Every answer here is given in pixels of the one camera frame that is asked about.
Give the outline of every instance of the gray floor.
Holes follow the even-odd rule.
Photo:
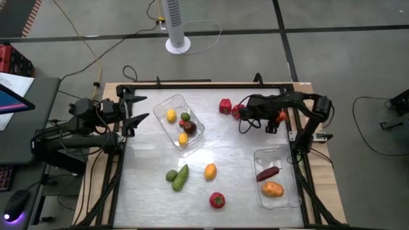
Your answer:
[[[181,2],[186,20],[218,20],[224,29],[278,27],[269,0]],[[82,35],[128,34],[151,25],[144,14],[148,0],[60,0],[59,3]],[[286,28],[409,24],[408,1],[279,3]],[[151,14],[157,15],[154,9]],[[209,29],[217,27],[187,28]],[[45,0],[29,37],[53,36],[74,36],[74,33],[52,1]],[[202,49],[215,39],[216,36],[194,37],[192,50]],[[335,137],[328,145],[348,223],[359,227],[409,229],[409,157],[391,158],[373,153],[362,142],[351,114],[357,96],[393,97],[408,88],[409,31],[300,33],[289,34],[288,39],[299,80],[312,82],[315,92],[328,95],[336,107],[333,124],[327,129]],[[93,41],[90,45],[101,54],[115,42]],[[279,34],[225,35],[212,49],[193,56],[172,56],[164,50],[164,42],[164,38],[123,42],[101,60],[103,82],[129,81],[122,76],[124,65],[132,65],[140,80],[153,80],[158,75],[161,79],[251,81],[260,72],[266,81],[291,81]],[[93,59],[81,42],[14,46],[34,63],[39,77],[62,77]],[[64,81],[61,90],[90,97],[96,75],[94,65]],[[50,117],[69,118],[67,105],[74,101],[59,94]],[[356,113],[364,135],[375,148],[388,153],[409,151],[407,141],[402,140],[406,130],[380,130],[378,123],[393,116],[382,101],[360,101]],[[50,201],[45,213],[53,207]],[[66,225],[66,218],[62,218],[61,227]]]

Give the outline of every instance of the clear plastic container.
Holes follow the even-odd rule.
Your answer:
[[[168,122],[166,119],[166,113],[169,109],[174,109],[176,111],[176,121],[173,123]],[[197,129],[194,134],[188,134],[187,144],[180,146],[179,134],[185,132],[179,125],[179,121],[181,120],[180,114],[183,112],[187,112],[190,115],[190,120],[196,124]],[[205,126],[198,120],[192,109],[190,109],[185,99],[181,95],[174,95],[159,103],[153,108],[153,113],[159,120],[167,136],[177,147],[186,148],[187,146],[196,142],[201,137],[201,134],[205,131]]]
[[[254,180],[256,181],[259,201],[266,209],[295,208],[300,206],[301,198],[297,192],[294,170],[291,165],[290,152],[286,148],[259,149],[254,152]],[[265,169],[276,166],[280,172],[268,179],[257,182],[256,176]],[[281,197],[264,195],[261,187],[267,181],[279,183],[284,188]]]

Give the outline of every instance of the computer mouse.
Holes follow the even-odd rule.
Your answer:
[[[7,201],[4,209],[4,219],[8,222],[17,220],[24,210],[28,201],[29,192],[27,190],[16,191]]]

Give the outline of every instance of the computer screen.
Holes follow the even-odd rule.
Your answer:
[[[27,111],[34,108],[34,104],[0,84],[0,114]]]

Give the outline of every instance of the red pepper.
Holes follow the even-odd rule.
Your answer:
[[[224,195],[221,194],[220,192],[215,192],[210,196],[210,205],[213,208],[222,208],[224,204],[226,203],[226,200],[224,199]]]
[[[219,110],[220,110],[221,113],[230,114],[230,112],[231,112],[230,99],[223,98],[220,101]]]
[[[284,111],[280,111],[279,117],[276,119],[276,122],[280,123],[287,118],[287,114]]]
[[[244,108],[245,106],[240,104],[240,105],[235,105],[233,109],[231,110],[231,115],[233,115],[236,119],[240,118],[240,113],[238,112],[239,108]]]

